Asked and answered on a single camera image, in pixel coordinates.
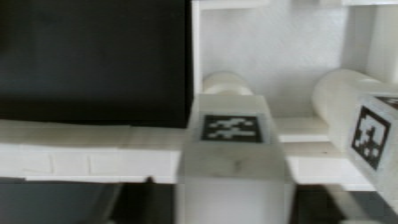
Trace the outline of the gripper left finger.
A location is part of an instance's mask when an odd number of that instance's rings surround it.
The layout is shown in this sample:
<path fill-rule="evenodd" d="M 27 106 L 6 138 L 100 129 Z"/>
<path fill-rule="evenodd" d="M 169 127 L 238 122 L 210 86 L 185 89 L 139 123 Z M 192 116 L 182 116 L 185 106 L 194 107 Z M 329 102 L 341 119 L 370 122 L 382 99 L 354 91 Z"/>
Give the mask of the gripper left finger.
<path fill-rule="evenodd" d="M 144 224 L 150 183 L 0 177 L 0 224 Z"/>

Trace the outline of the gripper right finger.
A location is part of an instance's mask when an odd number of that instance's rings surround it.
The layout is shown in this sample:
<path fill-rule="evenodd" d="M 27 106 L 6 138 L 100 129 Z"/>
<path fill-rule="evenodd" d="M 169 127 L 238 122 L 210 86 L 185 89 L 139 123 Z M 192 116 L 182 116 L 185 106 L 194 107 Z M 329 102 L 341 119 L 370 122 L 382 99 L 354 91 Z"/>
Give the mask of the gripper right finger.
<path fill-rule="evenodd" d="M 334 184 L 297 186 L 295 224 L 398 224 L 398 213 L 373 191 Z"/>

